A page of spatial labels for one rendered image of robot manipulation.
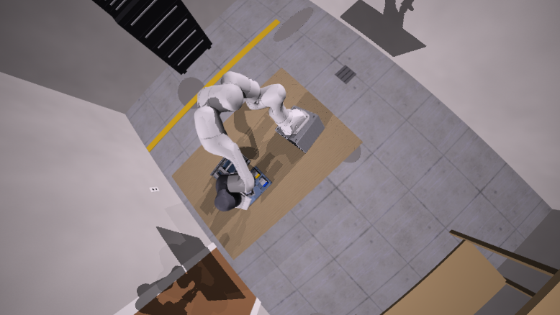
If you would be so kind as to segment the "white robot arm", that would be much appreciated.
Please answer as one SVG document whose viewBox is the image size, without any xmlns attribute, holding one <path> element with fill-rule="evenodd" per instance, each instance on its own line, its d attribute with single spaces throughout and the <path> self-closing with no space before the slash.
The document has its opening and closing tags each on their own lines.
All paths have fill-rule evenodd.
<svg viewBox="0 0 560 315">
<path fill-rule="evenodd" d="M 281 84 L 272 84 L 260 90 L 257 82 L 232 71 L 222 75 L 221 85 L 204 87 L 197 94 L 198 109 L 194 112 L 194 121 L 202 146 L 213 155 L 231 160 L 240 175 L 238 173 L 219 175 L 215 186 L 217 196 L 214 200 L 218 210 L 229 211 L 234 208 L 248 210 L 252 199 L 243 193 L 249 193 L 255 186 L 254 177 L 238 145 L 227 136 L 220 119 L 221 112 L 237 111 L 243 101 L 246 101 L 247 106 L 252 110 L 269 107 L 269 116 L 285 135 L 298 134 L 310 117 L 303 110 L 286 109 L 283 104 L 285 98 L 286 91 Z"/>
</svg>

